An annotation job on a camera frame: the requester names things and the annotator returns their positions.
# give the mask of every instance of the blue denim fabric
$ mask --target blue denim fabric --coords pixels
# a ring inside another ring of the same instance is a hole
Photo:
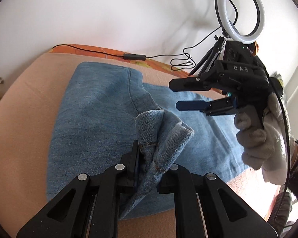
[[[233,117],[206,117],[175,108],[178,100],[192,99],[209,100],[142,83],[142,74],[134,69],[81,63],[69,82],[52,135],[48,200],[79,173],[100,174],[118,163],[134,139],[145,163],[136,194],[122,196],[122,217],[174,207],[172,195],[155,190],[174,161],[200,175],[214,172],[224,181],[237,176],[247,167],[241,160],[243,149],[235,137]]]

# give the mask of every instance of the white ring light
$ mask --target white ring light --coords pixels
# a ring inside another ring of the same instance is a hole
[[[262,32],[265,24],[265,11],[261,0],[253,0],[257,10],[257,23],[254,30],[245,36],[239,34],[234,25],[230,22],[227,10],[226,10],[226,0],[215,0],[215,10],[219,20],[219,23],[223,31],[235,41],[242,42],[244,44],[250,44],[258,39],[260,33]]]

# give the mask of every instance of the beige fabric surface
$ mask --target beige fabric surface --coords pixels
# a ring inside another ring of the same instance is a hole
[[[0,101],[0,223],[15,237],[46,204],[48,147],[62,97],[77,65],[98,61],[137,69],[143,81],[167,86],[174,76],[150,68],[96,57],[52,54],[40,56],[15,81]],[[201,92],[211,98],[221,95]],[[246,170],[229,185],[262,217],[276,186],[261,173]],[[175,237],[174,210],[119,222],[119,238]]]

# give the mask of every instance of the silver rivet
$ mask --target silver rivet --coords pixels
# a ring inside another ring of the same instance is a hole
[[[123,170],[125,168],[125,166],[123,164],[118,164],[115,166],[116,170]]]
[[[207,179],[209,179],[209,180],[213,181],[213,180],[215,180],[215,179],[216,179],[216,175],[215,175],[215,174],[213,174],[213,173],[208,173],[208,174],[207,174]]]
[[[178,168],[179,168],[179,166],[176,164],[172,164],[170,167],[171,170],[177,170]]]
[[[87,174],[79,174],[77,179],[80,181],[84,181],[87,179]]]

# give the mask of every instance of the gloved hand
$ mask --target gloved hand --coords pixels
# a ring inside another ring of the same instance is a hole
[[[290,156],[295,151],[295,139],[290,135],[288,112],[285,109]],[[268,97],[267,112],[264,116],[264,130],[252,126],[250,116],[238,113],[234,118],[235,126],[240,130],[238,142],[244,147],[242,160],[253,169],[262,169],[265,182],[282,185],[287,176],[286,136],[282,111],[275,94]]]

